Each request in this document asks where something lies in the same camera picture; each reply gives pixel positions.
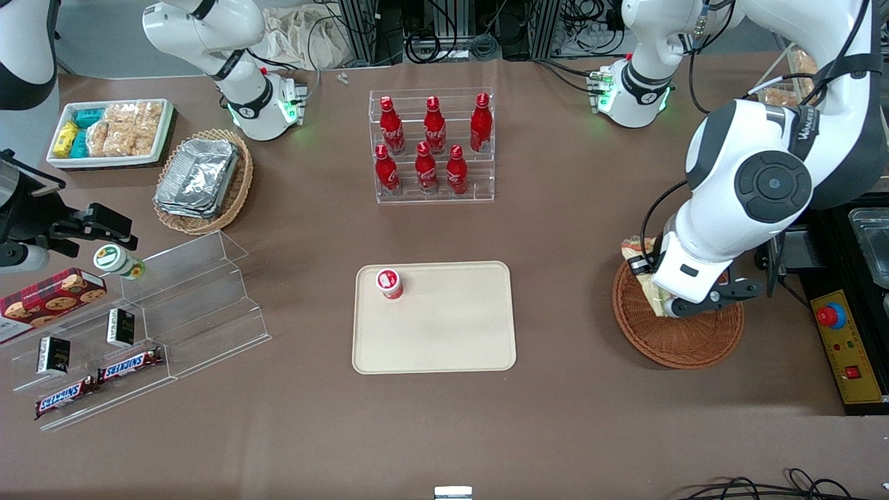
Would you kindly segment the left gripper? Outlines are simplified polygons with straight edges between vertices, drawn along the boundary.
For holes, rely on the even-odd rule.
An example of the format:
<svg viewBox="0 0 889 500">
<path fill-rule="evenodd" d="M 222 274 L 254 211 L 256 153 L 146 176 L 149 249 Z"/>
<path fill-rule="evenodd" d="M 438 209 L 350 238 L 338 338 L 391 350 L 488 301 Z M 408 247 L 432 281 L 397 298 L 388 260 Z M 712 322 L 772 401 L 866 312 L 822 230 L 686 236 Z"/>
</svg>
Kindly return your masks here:
<svg viewBox="0 0 889 500">
<path fill-rule="evenodd" d="M 671 316 L 692 317 L 720 310 L 721 303 L 739 303 L 759 297 L 759 281 L 738 278 L 715 283 L 730 264 L 730 260 L 700 260 L 682 246 L 675 232 L 665 232 L 654 284 L 679 297 L 671 299 Z"/>
</svg>

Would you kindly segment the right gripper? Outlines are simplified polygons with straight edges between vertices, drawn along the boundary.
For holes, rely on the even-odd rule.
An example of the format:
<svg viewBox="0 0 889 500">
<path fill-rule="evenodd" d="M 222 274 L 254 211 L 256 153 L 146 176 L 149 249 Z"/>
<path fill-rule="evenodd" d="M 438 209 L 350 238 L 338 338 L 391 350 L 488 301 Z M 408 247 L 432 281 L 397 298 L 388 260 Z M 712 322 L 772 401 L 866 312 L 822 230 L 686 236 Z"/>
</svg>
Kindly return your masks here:
<svg viewBox="0 0 889 500">
<path fill-rule="evenodd" d="M 61 199 L 66 181 L 29 167 L 2 151 L 2 246 L 32 244 L 50 247 L 54 253 L 77 257 L 105 244 L 117 244 L 134 252 L 139 238 L 131 234 L 131 219 L 101 205 L 90 203 L 81 212 L 84 240 L 78 232 L 67 232 L 75 210 Z"/>
</svg>

